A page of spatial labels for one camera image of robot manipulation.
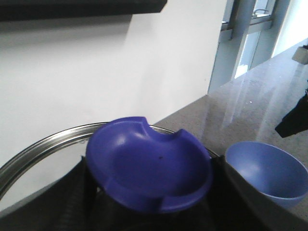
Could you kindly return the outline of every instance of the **window handle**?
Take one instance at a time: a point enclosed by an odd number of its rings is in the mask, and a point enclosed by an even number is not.
[[[268,10],[266,10],[266,9],[255,9],[254,12],[252,13],[253,18],[257,18],[257,12],[258,11],[268,12]]]

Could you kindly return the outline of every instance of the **black object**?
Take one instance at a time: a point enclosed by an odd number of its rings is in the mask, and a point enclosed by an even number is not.
[[[275,128],[282,137],[288,137],[308,129],[308,96],[303,96]]]
[[[0,21],[161,12],[167,0],[1,0]]]
[[[224,171],[224,157],[211,160],[214,181],[207,197],[195,206],[170,214],[141,214],[115,202],[96,184],[84,159],[67,175],[15,211],[0,213],[1,231],[271,231],[239,194]],[[260,200],[273,216],[288,214],[271,201]],[[292,227],[292,215],[286,219]],[[296,230],[308,230],[301,221]]]
[[[1,231],[87,231],[96,183],[84,159],[48,190],[2,216]]]

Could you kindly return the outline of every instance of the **granite countertop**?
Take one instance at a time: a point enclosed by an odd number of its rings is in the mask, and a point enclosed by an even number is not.
[[[219,155],[239,141],[269,143],[308,167],[308,130],[286,138],[275,131],[307,88],[308,65],[292,60],[302,44],[251,69],[156,126],[173,131],[186,129]],[[307,207],[308,196],[291,211],[308,221]]]

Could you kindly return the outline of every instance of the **white wall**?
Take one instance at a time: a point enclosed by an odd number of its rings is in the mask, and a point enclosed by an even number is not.
[[[308,0],[291,0],[282,24],[275,49],[275,56],[308,38]]]
[[[0,23],[0,166],[60,130],[131,115],[152,124],[205,95],[225,4]]]

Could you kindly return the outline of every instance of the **purple plastic dish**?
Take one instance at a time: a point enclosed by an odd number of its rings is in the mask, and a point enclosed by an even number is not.
[[[270,144],[242,141],[226,151],[226,162],[276,204],[291,208],[308,193],[308,170],[294,156]]]
[[[154,131],[144,117],[114,120],[90,138],[86,160],[106,193],[145,213],[169,213],[196,204],[212,183],[210,156],[189,132]]]

